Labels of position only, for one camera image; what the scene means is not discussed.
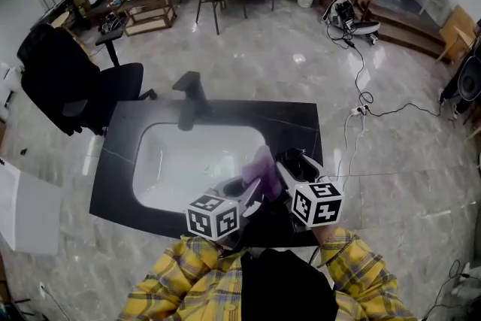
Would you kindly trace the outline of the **black sink faucet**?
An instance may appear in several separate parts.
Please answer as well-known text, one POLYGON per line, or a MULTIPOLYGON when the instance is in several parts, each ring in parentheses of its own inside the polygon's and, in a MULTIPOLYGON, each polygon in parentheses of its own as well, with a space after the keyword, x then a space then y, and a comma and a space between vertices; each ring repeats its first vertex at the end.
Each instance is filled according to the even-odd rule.
POLYGON ((201 74, 197 71, 187 71, 174 83, 172 89, 185 92, 178 127, 182 131, 190 131, 198 118, 210 113, 210 105, 201 84, 201 74))

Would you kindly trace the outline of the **black office chair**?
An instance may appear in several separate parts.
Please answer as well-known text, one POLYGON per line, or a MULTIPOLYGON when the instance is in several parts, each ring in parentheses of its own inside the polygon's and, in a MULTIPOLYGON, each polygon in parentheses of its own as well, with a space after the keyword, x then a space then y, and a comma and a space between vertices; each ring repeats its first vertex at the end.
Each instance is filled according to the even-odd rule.
POLYGON ((23 64, 23 91, 68 136, 83 129, 103 135, 119 101, 157 99, 153 89, 141 92, 142 64, 101 70, 61 27, 33 27, 17 57, 23 64))

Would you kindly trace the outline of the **white toilet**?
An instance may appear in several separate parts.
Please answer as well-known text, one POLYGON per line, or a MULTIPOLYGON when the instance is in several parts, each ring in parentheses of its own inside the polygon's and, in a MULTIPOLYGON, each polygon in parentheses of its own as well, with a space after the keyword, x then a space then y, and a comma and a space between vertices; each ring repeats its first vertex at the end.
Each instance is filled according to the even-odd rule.
POLYGON ((21 90, 22 66, 0 62, 0 106, 7 108, 11 96, 21 90))

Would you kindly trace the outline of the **wooden platform steps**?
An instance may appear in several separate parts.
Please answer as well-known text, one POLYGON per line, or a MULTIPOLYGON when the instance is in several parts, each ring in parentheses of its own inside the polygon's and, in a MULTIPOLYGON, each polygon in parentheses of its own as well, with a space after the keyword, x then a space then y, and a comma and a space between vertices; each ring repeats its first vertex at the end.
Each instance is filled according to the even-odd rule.
POLYGON ((440 27, 420 10, 414 0, 372 0, 367 16, 380 22, 381 41, 437 58, 445 48, 440 27))

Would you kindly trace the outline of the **person's right forearm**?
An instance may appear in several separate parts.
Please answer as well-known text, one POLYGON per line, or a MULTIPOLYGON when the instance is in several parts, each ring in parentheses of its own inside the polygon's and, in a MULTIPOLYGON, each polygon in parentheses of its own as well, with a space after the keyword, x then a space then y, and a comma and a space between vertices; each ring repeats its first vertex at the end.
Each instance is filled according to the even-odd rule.
POLYGON ((334 321, 417 321, 399 298, 385 259, 355 232, 334 225, 312 229, 335 286, 334 321))

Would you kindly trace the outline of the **wooden shelf rack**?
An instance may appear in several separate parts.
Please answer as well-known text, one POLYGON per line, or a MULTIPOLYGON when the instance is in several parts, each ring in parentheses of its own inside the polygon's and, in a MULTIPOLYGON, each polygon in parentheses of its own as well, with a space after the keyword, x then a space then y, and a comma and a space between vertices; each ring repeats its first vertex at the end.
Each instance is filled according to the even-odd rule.
POLYGON ((128 36, 169 29, 177 18, 172 0, 107 0, 107 3, 116 17, 126 17, 121 25, 128 36))

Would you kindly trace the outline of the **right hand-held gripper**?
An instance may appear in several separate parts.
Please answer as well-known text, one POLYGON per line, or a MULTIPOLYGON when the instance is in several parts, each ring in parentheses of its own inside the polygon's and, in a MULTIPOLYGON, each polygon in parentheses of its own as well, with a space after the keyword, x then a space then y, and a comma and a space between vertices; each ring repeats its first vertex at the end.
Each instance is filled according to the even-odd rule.
POLYGON ((302 176, 308 183, 295 179, 280 162, 276 167, 286 190, 292 196, 292 212, 309 228, 334 225, 339 222, 344 194, 330 183, 325 169, 309 156, 300 160, 302 176))

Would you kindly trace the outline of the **light wooden desk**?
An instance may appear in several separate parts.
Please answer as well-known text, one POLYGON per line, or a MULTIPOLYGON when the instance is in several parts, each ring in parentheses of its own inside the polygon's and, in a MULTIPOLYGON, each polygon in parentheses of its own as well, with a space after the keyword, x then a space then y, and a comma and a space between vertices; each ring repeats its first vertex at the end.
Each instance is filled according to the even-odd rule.
POLYGON ((446 60, 455 62, 460 59, 474 42, 476 28, 476 22, 460 5, 457 5, 440 30, 444 49, 436 62, 446 60))

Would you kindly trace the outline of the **person's torso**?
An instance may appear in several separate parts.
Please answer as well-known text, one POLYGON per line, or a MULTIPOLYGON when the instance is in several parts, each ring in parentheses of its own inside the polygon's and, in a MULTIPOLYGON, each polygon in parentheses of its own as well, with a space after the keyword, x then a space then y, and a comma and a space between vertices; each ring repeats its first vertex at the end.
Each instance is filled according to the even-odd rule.
POLYGON ((291 251, 241 258, 242 321, 335 321, 339 306, 326 276, 291 251))

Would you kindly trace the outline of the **purple cloth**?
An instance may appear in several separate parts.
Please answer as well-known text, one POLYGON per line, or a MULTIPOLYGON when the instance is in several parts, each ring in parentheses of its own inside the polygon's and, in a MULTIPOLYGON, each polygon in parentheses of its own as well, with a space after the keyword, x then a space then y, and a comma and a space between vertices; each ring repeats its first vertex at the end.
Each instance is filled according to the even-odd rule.
POLYGON ((283 185, 277 173, 277 165, 268 145, 262 145, 257 149, 253 161, 242 167, 241 177, 243 187, 248 187, 259 179, 261 194, 269 201, 277 199, 283 191, 283 185))

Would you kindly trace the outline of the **dark wooden sink cabinet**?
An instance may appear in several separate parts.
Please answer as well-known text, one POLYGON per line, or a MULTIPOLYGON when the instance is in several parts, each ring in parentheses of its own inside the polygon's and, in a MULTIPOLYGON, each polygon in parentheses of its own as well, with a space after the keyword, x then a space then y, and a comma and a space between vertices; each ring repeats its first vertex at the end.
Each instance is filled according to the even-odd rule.
MULTIPOLYGON (((257 129, 277 154, 296 147, 322 163, 319 116, 314 103, 211 100, 194 126, 219 124, 257 129)), ((148 127, 178 125, 182 100, 121 101, 101 150, 89 212, 132 229, 169 238, 187 234, 184 213, 147 207, 135 197, 133 180, 141 137, 148 127)))

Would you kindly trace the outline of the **black equipment bag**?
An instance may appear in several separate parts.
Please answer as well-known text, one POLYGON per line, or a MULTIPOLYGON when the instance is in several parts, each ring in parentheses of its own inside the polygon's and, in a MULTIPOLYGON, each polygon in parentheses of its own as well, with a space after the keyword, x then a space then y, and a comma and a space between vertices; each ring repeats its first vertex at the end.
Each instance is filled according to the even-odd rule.
POLYGON ((98 31, 102 35, 106 35, 122 25, 122 20, 116 16, 114 13, 109 13, 103 19, 100 20, 98 24, 98 31))

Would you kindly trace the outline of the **round wooden table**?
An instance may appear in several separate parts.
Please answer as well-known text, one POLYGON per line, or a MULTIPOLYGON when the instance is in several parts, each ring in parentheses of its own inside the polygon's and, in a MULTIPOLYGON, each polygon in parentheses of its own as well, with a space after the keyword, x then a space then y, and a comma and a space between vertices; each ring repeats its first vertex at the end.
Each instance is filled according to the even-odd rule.
POLYGON ((50 25, 53 28, 66 27, 66 23, 68 22, 68 19, 70 16, 71 16, 71 12, 65 11, 62 14, 60 14, 55 20, 53 20, 50 23, 50 25))

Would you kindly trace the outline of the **white freestanding washbasin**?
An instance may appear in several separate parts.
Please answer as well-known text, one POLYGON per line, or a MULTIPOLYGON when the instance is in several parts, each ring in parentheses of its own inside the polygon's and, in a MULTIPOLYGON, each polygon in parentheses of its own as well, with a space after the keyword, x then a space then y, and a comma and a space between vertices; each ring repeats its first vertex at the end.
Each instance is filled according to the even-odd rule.
POLYGON ((0 235, 8 246, 20 253, 56 255, 62 197, 59 187, 7 161, 0 165, 0 235))

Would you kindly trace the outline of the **white sink basin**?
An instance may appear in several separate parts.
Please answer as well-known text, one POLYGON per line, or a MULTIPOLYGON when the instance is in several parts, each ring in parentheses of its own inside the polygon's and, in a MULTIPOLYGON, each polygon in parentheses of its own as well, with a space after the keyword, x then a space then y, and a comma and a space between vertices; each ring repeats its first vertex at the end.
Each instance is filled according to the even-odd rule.
POLYGON ((182 131, 159 123, 142 135, 132 189, 145 207, 182 212, 208 189, 241 175, 265 144, 250 126, 195 125, 182 131))

